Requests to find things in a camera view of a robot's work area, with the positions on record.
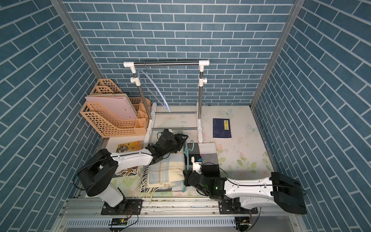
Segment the plaid cream blue scarf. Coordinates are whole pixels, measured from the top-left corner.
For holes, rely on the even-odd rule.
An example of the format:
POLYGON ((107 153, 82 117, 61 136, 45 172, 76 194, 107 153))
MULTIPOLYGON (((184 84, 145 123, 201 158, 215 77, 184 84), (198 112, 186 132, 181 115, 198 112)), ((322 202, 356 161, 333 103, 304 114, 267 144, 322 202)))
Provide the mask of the plaid cream blue scarf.
POLYGON ((184 152, 172 153, 160 162, 145 166, 140 185, 134 191, 134 197, 153 197, 157 190, 171 189, 184 184, 184 152))

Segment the teal plastic hanger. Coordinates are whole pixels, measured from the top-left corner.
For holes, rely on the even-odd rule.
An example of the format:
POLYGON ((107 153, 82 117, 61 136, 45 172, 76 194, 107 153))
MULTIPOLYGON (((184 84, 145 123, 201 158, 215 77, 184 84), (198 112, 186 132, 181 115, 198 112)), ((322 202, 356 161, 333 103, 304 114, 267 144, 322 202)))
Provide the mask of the teal plastic hanger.
POLYGON ((185 148, 184 148, 184 155, 185 155, 185 163, 186 163, 186 166, 185 166, 185 170, 188 171, 189 170, 189 152, 190 151, 193 151, 194 149, 194 141, 191 140, 191 143, 192 143, 192 148, 190 149, 187 145, 187 143, 185 144, 185 148))

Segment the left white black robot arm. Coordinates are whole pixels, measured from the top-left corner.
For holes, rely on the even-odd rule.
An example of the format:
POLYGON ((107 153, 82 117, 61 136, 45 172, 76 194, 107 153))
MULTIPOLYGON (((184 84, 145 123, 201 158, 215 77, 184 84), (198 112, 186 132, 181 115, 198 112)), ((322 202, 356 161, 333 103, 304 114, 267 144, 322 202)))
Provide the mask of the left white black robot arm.
POLYGON ((180 152, 187 138, 188 135, 173 134, 165 129, 155 144, 139 151, 110 153, 107 149, 101 149, 86 162, 76 176, 89 197, 97 196, 113 208, 125 206, 125 195, 111 184, 115 173, 135 166, 156 164, 172 153, 180 152))

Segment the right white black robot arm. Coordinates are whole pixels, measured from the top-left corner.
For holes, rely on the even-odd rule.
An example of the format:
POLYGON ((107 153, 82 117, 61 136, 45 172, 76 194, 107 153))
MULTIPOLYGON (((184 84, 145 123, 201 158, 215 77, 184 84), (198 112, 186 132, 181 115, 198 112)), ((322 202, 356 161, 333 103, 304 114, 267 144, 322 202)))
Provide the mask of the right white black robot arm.
POLYGON ((300 181, 278 172, 257 180, 206 177, 195 171, 183 171, 183 174, 186 185, 221 203, 231 200, 231 207, 237 212, 255 207, 278 206, 288 213, 307 214, 300 181))

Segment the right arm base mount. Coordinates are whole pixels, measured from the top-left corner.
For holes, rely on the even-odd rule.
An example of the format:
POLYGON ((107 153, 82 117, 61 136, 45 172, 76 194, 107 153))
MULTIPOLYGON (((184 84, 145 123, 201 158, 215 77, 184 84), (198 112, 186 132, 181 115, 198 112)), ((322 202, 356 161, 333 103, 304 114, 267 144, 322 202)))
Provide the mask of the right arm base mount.
POLYGON ((241 206, 240 198, 224 199, 218 202, 220 214, 257 214, 258 208, 245 209, 241 206))

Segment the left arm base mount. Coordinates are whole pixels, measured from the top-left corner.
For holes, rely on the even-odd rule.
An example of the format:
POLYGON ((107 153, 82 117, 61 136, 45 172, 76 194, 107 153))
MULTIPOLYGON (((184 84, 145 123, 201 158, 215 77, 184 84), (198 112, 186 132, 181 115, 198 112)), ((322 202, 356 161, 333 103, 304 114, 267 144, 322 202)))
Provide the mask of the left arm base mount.
POLYGON ((120 189, 119 193, 123 197, 123 200, 119 202, 115 207, 110 206, 107 202, 104 203, 101 215, 123 215, 133 211, 137 215, 141 214, 143 200, 139 198, 127 199, 120 189))

